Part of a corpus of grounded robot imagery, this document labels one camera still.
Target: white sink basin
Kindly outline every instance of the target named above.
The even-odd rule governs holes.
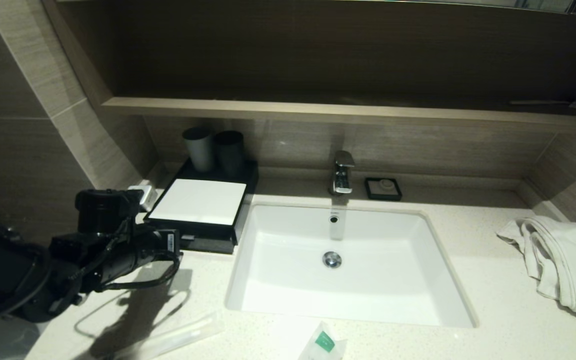
[[[473,328],[426,217],[416,213],[256,205],[226,307],[357,321]],[[330,268],[323,255],[338,253]]]

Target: cup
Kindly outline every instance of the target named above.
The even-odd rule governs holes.
[[[205,127],[191,127],[182,134],[188,149],[192,166],[199,173],[207,173],[215,168],[213,133]]]
[[[244,169],[244,136],[238,131],[222,131],[214,136],[217,161],[229,178],[240,175]]]

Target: wooden shelf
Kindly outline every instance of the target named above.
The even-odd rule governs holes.
[[[117,114],[144,116],[316,121],[362,125],[471,126],[528,132],[576,133],[576,110],[567,107],[558,110],[562,113],[535,113],[508,110],[115,96],[102,103],[101,108]]]

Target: robotic arm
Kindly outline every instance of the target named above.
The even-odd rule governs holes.
[[[77,232],[53,237],[48,249],[23,243],[0,227],[0,316],[46,322],[91,292],[144,289],[171,280],[180,258],[179,231],[136,224],[141,190],[84,190],[75,198]],[[114,280],[159,261],[172,262],[160,278]]]

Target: green label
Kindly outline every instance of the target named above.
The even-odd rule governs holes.
[[[315,344],[322,347],[322,349],[324,349],[328,353],[330,353],[332,351],[332,348],[335,347],[335,342],[332,341],[330,336],[328,336],[328,334],[323,331],[319,334],[319,337],[317,337],[317,339],[315,340]]]

